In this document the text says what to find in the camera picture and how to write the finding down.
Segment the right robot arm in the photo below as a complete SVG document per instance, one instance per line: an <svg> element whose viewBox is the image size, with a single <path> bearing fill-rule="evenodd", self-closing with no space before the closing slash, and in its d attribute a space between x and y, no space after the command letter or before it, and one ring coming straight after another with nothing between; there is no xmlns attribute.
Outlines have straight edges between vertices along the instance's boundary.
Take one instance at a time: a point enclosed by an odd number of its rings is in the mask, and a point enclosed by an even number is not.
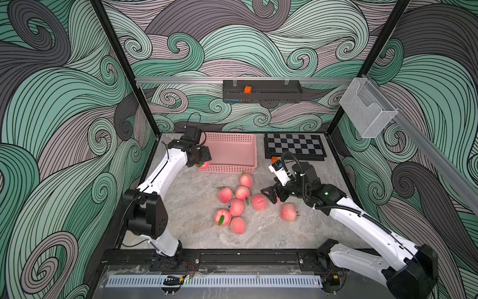
<svg viewBox="0 0 478 299"><path fill-rule="evenodd" d="M416 245L381 224L358 207L345 192L323 184L313 166L278 160L268 169L275 184L261 190L272 203L300 198L314 210L339 221L373 249L351 249L329 239L317 250L319 266L352 270L384 286L397 299L426 299L438 282L438 254L429 245Z"/></svg>

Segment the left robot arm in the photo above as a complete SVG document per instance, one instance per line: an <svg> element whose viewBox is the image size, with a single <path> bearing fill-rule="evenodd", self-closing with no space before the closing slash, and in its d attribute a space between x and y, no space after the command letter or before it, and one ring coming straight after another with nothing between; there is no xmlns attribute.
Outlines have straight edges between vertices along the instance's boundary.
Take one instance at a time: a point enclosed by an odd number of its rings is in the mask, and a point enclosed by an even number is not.
<svg viewBox="0 0 478 299"><path fill-rule="evenodd" d="M163 203L172 182L184 167L211 161L205 135L183 136L166 145L163 159L136 189L127 190L121 199L123 224L132 234L144 237L155 252L179 262L181 243L168 231L168 212Z"/></svg>

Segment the peach with leaf front-left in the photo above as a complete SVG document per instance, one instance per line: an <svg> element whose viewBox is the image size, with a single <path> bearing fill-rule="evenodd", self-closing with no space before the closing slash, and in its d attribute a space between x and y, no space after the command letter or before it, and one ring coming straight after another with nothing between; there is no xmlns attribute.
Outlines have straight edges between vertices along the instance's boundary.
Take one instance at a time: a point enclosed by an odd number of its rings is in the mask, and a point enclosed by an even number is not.
<svg viewBox="0 0 478 299"><path fill-rule="evenodd" d="M218 209L214 215L214 222L217 226L228 226L232 220L230 211Z"/></svg>

